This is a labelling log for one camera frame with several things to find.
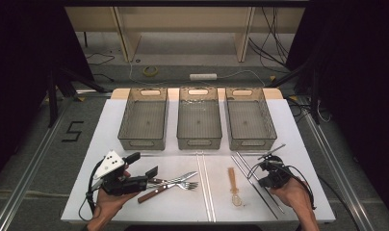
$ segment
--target storage bin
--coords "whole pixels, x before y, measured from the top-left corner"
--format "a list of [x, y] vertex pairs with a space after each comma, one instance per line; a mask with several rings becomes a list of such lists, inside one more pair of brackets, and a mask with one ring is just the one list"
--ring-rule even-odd
[[217, 88], [180, 88], [179, 149], [219, 149], [221, 123]]
[[227, 134], [231, 150], [270, 150], [277, 136], [263, 89], [225, 90]]
[[118, 138], [125, 150], [164, 150], [168, 89], [131, 89]]

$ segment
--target wire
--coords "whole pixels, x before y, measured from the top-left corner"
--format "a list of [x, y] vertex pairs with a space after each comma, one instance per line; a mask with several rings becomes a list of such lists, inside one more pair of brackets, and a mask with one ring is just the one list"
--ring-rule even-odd
[[299, 123], [304, 117], [308, 116], [310, 114], [310, 112], [306, 112], [306, 114], [304, 114], [302, 117], [300, 117], [296, 123]]
[[101, 54], [101, 53], [93, 53], [92, 55], [87, 56], [86, 59], [89, 59], [89, 58], [91, 58], [92, 56], [95, 56], [95, 55], [100, 55], [100, 56], [109, 57], [110, 59], [107, 60], [107, 61], [101, 62], [101, 63], [99, 63], [99, 64], [91, 64], [91, 65], [101, 65], [101, 64], [105, 64], [105, 63], [107, 63], [107, 62], [109, 62], [109, 61], [111, 61], [111, 60], [113, 60], [113, 59], [116, 58], [115, 56], [104, 55], [104, 54]]
[[318, 106], [317, 106], [317, 113], [318, 113], [318, 116], [320, 116], [320, 119], [321, 119], [323, 122], [329, 122], [330, 119], [332, 118], [332, 115], [329, 114], [329, 118], [324, 118], [324, 117], [321, 115], [321, 112], [320, 112], [320, 105], [321, 105], [321, 101], [318, 103]]
[[248, 180], [249, 180], [249, 178], [251, 178], [251, 176], [254, 174], [255, 170], [257, 170], [257, 168], [258, 168], [261, 164], [263, 164], [263, 162], [260, 162], [260, 163], [256, 164], [255, 166], [253, 166], [253, 167], [249, 170], [248, 175], [246, 176], [246, 178], [247, 178]]
[[274, 61], [274, 62], [276, 62], [276, 63], [278, 63], [278, 64], [280, 64], [280, 65], [282, 65], [282, 66], [284, 66], [285, 67], [285, 64], [284, 63], [282, 63], [281, 61], [279, 61], [278, 59], [276, 59], [274, 56], [272, 56], [271, 54], [269, 54], [267, 51], [265, 51], [264, 49], [263, 49], [263, 47], [259, 47], [251, 38], [249, 38], [249, 41], [251, 41], [251, 44], [250, 44], [250, 46], [251, 46], [251, 49], [255, 52], [255, 53], [257, 53], [257, 54], [259, 54], [260, 55], [260, 58], [264, 58], [264, 59], [267, 59], [267, 60], [270, 60], [270, 61]]
[[280, 57], [280, 59], [282, 60], [282, 62], [284, 62], [283, 60], [283, 56], [286, 58], [286, 55], [285, 53], [288, 54], [288, 51], [284, 48], [284, 46], [282, 45], [281, 43], [281, 40], [279, 39], [279, 34], [277, 33], [277, 26], [278, 26], [278, 20], [277, 20], [277, 14], [278, 14], [278, 8], [273, 8], [272, 9], [272, 26], [270, 26], [270, 22], [267, 18], [267, 15], [266, 15], [266, 12], [264, 11], [264, 7], [261, 8], [262, 12], [263, 12], [263, 15], [266, 19], [266, 22], [267, 22], [267, 25], [269, 26], [269, 29], [270, 29], [270, 32], [269, 32], [269, 35], [272, 34], [272, 37], [274, 38], [275, 40], [275, 45], [276, 45], [276, 49], [277, 49], [277, 52], [278, 52], [278, 55]]
[[354, 216], [353, 216], [353, 212], [350, 210], [347, 202], [342, 198], [342, 196], [340, 196], [324, 179], [322, 176], [320, 176], [319, 174], [317, 174], [318, 178], [324, 182], [327, 187], [336, 195], [336, 197], [338, 197], [339, 201], [341, 201], [342, 205], [345, 207], [345, 209], [347, 210], [348, 214], [350, 215], [350, 218], [351, 220], [353, 221], [354, 223], [354, 226], [356, 227], [356, 230], [360, 231], [360, 228], [359, 228], [359, 225], [357, 224], [356, 220], [354, 219]]
[[238, 74], [241, 74], [241, 73], [245, 73], [245, 72], [250, 72], [250, 73], [252, 73], [252, 74], [253, 74], [255, 77], [257, 77], [257, 79], [263, 84], [263, 87], [266, 86], [266, 84], [264, 83], [264, 81], [261, 80], [260, 77], [259, 77], [255, 72], [253, 72], [252, 70], [241, 70], [241, 71], [238, 71], [238, 72], [233, 73], [233, 74], [230, 74], [230, 75], [218, 77], [218, 79], [229, 78], [229, 77], [232, 77], [232, 76], [235, 76], [235, 75], [238, 75]]
[[287, 167], [293, 168], [295, 171], [298, 172], [298, 174], [299, 174], [300, 176], [302, 176], [303, 180], [306, 182], [306, 185], [307, 185], [307, 187], [308, 187], [310, 193], [313, 194], [313, 193], [312, 193], [311, 186], [309, 185], [309, 183], [308, 183], [308, 181], [306, 180], [305, 176], [304, 176], [296, 167], [293, 167], [293, 166], [287, 166]]
[[105, 74], [93, 74], [93, 75], [98, 75], [98, 76], [104, 76], [105, 78], [109, 79], [111, 82], [114, 82], [115, 80], [113, 78], [108, 77]]
[[291, 107], [298, 107], [298, 108], [299, 108], [299, 113], [296, 114], [296, 115], [293, 114], [293, 117], [300, 116], [300, 115], [302, 114], [303, 109], [309, 110], [309, 105], [302, 105], [302, 104], [299, 104], [299, 103], [297, 102], [297, 100], [294, 100], [293, 98], [291, 98], [291, 96], [292, 96], [292, 95], [285, 96], [284, 98], [285, 98], [287, 101], [293, 103], [293, 105], [289, 105], [290, 108], [291, 108]]
[[[148, 86], [158, 86], [158, 85], [169, 84], [169, 83], [174, 83], [174, 84], [185, 84], [185, 83], [198, 82], [198, 83], [202, 83], [202, 84], [209, 85], [209, 86], [213, 86], [213, 87], [224, 87], [224, 88], [227, 88], [227, 86], [213, 85], [213, 84], [210, 84], [210, 83], [206, 83], [206, 82], [204, 82], [204, 81], [192, 81], [192, 80], [183, 81], [183, 82], [171, 82], [171, 81], [165, 81], [165, 82], [160, 82], [160, 83], [146, 83], [146, 82], [138, 81], [138, 80], [135, 80], [135, 79], [132, 78], [132, 68], [133, 68], [132, 62], [129, 62], [129, 65], [130, 65], [130, 70], [129, 70], [128, 79], [130, 79], [132, 82], [135, 82], [135, 83], [138, 83], [138, 84], [143, 84], [143, 85], [148, 85]], [[263, 87], [266, 86], [266, 84], [264, 83], [264, 81], [263, 81], [255, 72], [253, 72], [252, 70], [241, 70], [241, 71], [235, 72], [235, 73], [233, 73], [233, 74], [229, 74], [229, 75], [226, 75], [226, 76], [218, 77], [218, 79], [229, 78], [229, 77], [232, 77], [232, 76], [235, 76], [235, 75], [238, 75], [238, 74], [241, 74], [241, 73], [245, 73], [245, 72], [250, 72], [250, 73], [252, 73], [252, 74], [261, 82], [261, 84], [263, 85]]]
[[92, 218], [91, 219], [85, 219], [85, 218], [83, 218], [83, 216], [81, 216], [81, 209], [83, 208], [83, 206], [86, 203], [86, 201], [87, 201], [87, 198], [84, 198], [84, 201], [83, 201], [83, 203], [80, 206], [80, 209], [78, 209], [78, 217], [80, 217], [80, 219], [83, 220], [83, 221], [90, 221], [90, 220], [92, 220]]

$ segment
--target white table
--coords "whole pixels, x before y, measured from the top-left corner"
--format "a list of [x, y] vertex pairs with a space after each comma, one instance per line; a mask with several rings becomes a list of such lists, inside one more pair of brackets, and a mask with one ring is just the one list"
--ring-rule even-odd
[[[169, 89], [170, 95], [176, 94], [177, 89]], [[199, 187], [192, 191], [184, 191], [178, 187], [171, 188], [166, 192], [139, 204], [137, 197], [131, 199], [113, 218], [113, 221], [128, 223], [259, 223], [281, 222], [285, 220], [298, 220], [293, 210], [283, 205], [275, 197], [277, 203], [285, 211], [283, 214], [272, 198], [264, 189], [255, 186], [270, 204], [275, 216], [266, 203], [260, 198], [254, 188], [251, 187], [244, 175], [237, 168], [231, 155], [235, 154], [228, 148], [226, 118], [223, 107], [223, 98], [220, 97], [220, 119], [222, 138], [219, 150], [179, 150], [177, 146], [177, 115], [178, 100], [169, 99], [169, 115], [166, 149], [164, 151], [141, 151], [141, 158], [129, 167], [132, 175], [144, 175], [153, 167], [158, 166], [158, 178], [171, 179], [188, 171], [196, 170], [198, 175], [190, 181], [199, 182]], [[317, 178], [316, 172], [309, 159], [308, 153], [302, 142], [300, 133], [295, 124], [289, 106], [284, 99], [267, 100], [272, 122], [277, 133], [277, 140], [272, 148], [282, 143], [286, 146], [276, 151], [285, 165], [299, 169], [309, 182], [314, 198], [315, 215], [318, 222], [332, 222], [335, 216], [324, 195], [324, 190]], [[84, 163], [80, 169], [78, 178], [74, 184], [69, 200], [65, 206], [62, 220], [69, 222], [82, 221], [78, 211], [82, 205], [92, 169], [97, 162], [113, 149], [121, 157], [128, 156], [135, 151], [125, 151], [117, 139], [120, 123], [125, 110], [126, 100], [107, 100], [102, 115], [99, 119], [91, 145], [87, 152]], [[257, 164], [255, 154], [242, 152], [246, 161], [254, 166]], [[243, 205], [236, 207], [231, 203], [230, 182], [227, 168], [234, 167], [237, 178], [237, 186]], [[257, 175], [261, 178], [268, 173], [257, 169]], [[83, 218], [91, 218], [91, 210], [86, 203], [81, 210]]]

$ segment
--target fork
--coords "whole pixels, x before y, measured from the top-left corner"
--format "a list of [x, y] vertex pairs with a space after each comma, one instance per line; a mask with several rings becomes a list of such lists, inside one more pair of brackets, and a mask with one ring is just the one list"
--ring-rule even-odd
[[176, 184], [182, 190], [193, 190], [198, 186], [198, 182], [186, 182], [182, 181]]
[[198, 183], [197, 182], [182, 181], [182, 182], [178, 182], [178, 183], [162, 185], [158, 189], [139, 197], [138, 202], [141, 204], [142, 202], [146, 201], [147, 199], [152, 198], [153, 196], [155, 196], [155, 195], [157, 195], [157, 194], [159, 194], [159, 193], [161, 193], [161, 192], [163, 192], [163, 191], [165, 191], [173, 186], [176, 186], [176, 185], [182, 190], [193, 190], [198, 186]]

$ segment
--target human hand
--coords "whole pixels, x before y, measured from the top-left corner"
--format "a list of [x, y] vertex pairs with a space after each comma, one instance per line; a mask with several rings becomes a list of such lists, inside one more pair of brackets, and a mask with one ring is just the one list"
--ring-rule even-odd
[[[128, 165], [125, 166], [124, 175], [130, 177], [131, 174], [126, 171]], [[102, 230], [108, 222], [117, 214], [126, 201], [135, 197], [139, 192], [128, 193], [121, 196], [108, 195], [103, 189], [99, 189], [96, 201], [95, 210], [92, 219], [88, 224], [90, 231]]]
[[287, 184], [279, 189], [270, 189], [270, 193], [278, 196], [285, 205], [292, 207], [297, 214], [302, 230], [320, 230], [308, 192], [296, 179], [291, 178]]

